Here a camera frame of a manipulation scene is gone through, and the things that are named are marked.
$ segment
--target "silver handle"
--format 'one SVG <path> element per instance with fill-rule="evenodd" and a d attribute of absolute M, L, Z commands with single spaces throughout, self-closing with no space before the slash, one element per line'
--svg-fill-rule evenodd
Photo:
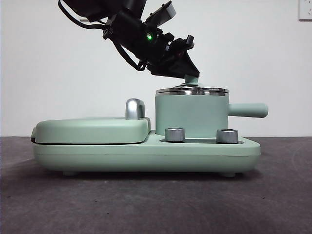
<path fill-rule="evenodd" d="M 126 119 L 145 118 L 144 102 L 137 98 L 131 98 L 126 103 Z"/>

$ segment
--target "wall outlet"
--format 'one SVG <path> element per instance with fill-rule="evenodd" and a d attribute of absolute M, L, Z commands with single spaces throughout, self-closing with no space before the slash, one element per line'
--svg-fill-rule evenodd
<path fill-rule="evenodd" d="M 299 0 L 299 20 L 312 21 L 312 0 Z"/>

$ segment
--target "mint green appliance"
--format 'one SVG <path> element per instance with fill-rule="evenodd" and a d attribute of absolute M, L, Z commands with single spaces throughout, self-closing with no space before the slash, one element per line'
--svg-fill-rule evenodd
<path fill-rule="evenodd" d="M 146 0 L 64 0 L 85 29 L 103 30 L 125 61 L 138 71 L 184 78 L 185 83 L 156 92 L 156 130 L 145 116 L 144 102 L 129 99 L 124 117 L 43 121 L 33 130 L 35 158 L 64 175 L 78 172 L 216 172 L 224 176 L 249 171 L 260 145 L 228 129 L 228 116 L 265 117 L 265 104 L 229 104 L 229 91 L 198 84 L 199 70 L 188 55 L 194 37 L 175 38 L 159 27 L 176 11 L 169 1 L 142 21 Z M 138 63 L 126 50 L 132 52 Z"/>
<path fill-rule="evenodd" d="M 68 176 L 86 171 L 234 176 L 252 170 L 260 145 L 227 129 L 227 120 L 232 115 L 265 117 L 267 106 L 229 105 L 228 90 L 195 83 L 176 89 L 156 93 L 156 131 L 139 99 L 127 101 L 125 117 L 40 122 L 32 133 L 35 159 Z"/>

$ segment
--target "pot handle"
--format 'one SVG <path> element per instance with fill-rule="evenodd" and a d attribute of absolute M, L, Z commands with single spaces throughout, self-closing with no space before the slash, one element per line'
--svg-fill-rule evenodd
<path fill-rule="evenodd" d="M 229 104 L 229 116 L 264 118 L 268 111 L 268 106 L 264 103 Z"/>

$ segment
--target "mint green pot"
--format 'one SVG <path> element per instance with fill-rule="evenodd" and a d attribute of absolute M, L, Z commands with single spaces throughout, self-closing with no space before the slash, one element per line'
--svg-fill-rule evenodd
<path fill-rule="evenodd" d="M 229 104 L 229 91 L 199 85 L 181 85 L 156 92 L 156 134 L 166 128 L 184 128 L 186 137 L 215 137 L 228 128 L 228 116 L 265 117 L 263 103 Z"/>

